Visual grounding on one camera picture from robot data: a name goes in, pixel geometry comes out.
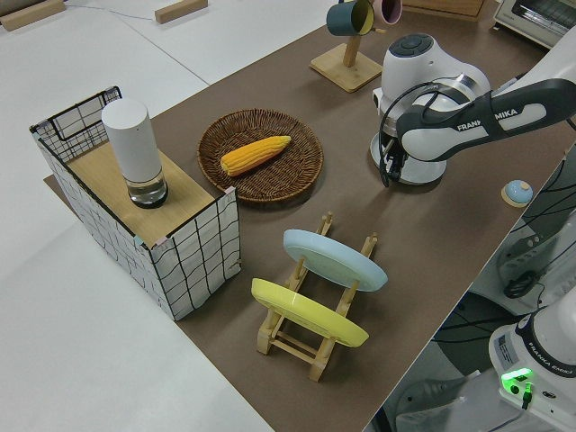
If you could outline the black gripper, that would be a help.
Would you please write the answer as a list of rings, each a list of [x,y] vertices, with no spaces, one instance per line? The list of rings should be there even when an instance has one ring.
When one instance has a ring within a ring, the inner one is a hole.
[[[390,185],[390,180],[388,177],[388,172],[386,168],[386,155],[392,146],[391,141],[387,141],[386,145],[383,145],[382,142],[379,143],[379,172],[382,179],[382,183],[385,187]],[[401,172],[404,165],[404,155],[403,154],[395,154],[389,156],[389,161],[391,162],[389,168],[389,176],[392,180],[400,180],[401,179]]]

